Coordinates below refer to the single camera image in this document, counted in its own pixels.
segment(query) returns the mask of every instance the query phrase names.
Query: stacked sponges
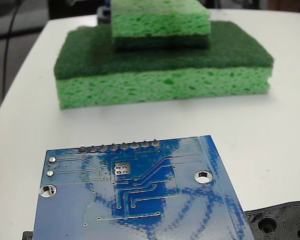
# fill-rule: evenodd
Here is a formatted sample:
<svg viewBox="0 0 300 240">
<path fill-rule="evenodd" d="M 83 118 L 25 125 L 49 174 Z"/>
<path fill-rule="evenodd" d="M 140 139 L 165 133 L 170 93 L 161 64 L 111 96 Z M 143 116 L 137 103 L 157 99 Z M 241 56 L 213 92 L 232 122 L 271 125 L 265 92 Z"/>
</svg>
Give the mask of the stacked sponges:
<svg viewBox="0 0 300 240">
<path fill-rule="evenodd" d="M 68 34 L 54 69 L 60 107 L 266 93 L 271 55 L 209 16 L 197 0 L 112 0 L 111 25 Z"/>
</svg>

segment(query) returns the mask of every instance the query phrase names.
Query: white table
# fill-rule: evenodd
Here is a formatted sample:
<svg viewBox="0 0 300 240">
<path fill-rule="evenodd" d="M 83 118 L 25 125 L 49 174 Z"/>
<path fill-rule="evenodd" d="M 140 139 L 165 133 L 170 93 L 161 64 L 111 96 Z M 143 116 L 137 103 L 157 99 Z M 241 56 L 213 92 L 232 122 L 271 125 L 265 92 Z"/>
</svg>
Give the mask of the white table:
<svg viewBox="0 0 300 240">
<path fill-rule="evenodd" d="M 32 231 L 46 150 L 212 135 L 243 210 L 300 200 L 300 14 L 213 10 L 275 58 L 267 95 L 59 110 L 54 64 L 67 32 L 50 21 L 0 109 L 0 240 Z"/>
</svg>

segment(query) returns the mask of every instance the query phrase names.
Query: sponge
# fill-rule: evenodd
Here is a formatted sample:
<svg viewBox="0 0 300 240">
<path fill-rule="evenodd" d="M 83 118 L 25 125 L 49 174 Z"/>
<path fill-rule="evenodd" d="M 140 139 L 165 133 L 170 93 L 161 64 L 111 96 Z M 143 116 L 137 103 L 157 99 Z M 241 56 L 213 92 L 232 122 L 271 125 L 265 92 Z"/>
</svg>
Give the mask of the sponge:
<svg viewBox="0 0 300 240">
<path fill-rule="evenodd" d="M 205 47 L 209 17 L 197 0 L 112 0 L 113 43 L 120 50 Z"/>
<path fill-rule="evenodd" d="M 111 26 L 68 34 L 54 73 L 60 107 L 265 94 L 274 60 L 232 22 L 211 22 L 208 49 L 116 52 Z"/>
</svg>

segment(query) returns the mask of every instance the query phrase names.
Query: blue circuit board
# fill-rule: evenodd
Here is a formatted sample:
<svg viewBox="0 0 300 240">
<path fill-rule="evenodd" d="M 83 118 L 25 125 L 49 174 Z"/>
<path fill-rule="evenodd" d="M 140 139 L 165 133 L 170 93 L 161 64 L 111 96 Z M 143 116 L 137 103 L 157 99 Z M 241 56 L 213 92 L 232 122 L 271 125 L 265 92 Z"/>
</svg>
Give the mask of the blue circuit board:
<svg viewBox="0 0 300 240">
<path fill-rule="evenodd" d="M 33 240 L 253 240 L 210 136 L 48 150 Z"/>
</svg>

